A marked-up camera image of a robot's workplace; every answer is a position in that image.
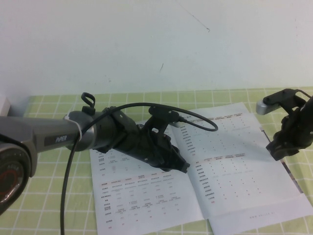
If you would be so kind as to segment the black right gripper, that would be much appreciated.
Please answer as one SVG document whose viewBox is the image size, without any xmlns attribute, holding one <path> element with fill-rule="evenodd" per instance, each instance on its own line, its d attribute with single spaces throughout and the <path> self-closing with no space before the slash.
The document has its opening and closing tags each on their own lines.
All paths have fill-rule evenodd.
<svg viewBox="0 0 313 235">
<path fill-rule="evenodd" d="M 297 108 L 281 121 L 281 130 L 266 146 L 271 156 L 279 161 L 293 156 L 313 142 L 313 108 Z"/>
</svg>

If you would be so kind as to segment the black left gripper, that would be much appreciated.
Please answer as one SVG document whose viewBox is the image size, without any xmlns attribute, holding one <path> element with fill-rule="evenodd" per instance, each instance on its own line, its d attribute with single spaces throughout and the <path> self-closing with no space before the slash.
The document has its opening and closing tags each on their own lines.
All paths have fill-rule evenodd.
<svg viewBox="0 0 313 235">
<path fill-rule="evenodd" d="M 164 133 L 167 124 L 151 117 L 144 125 L 136 124 L 121 111 L 111 114 L 116 134 L 111 148 L 163 171 L 187 173 L 190 164 L 181 156 L 171 137 Z"/>
</svg>

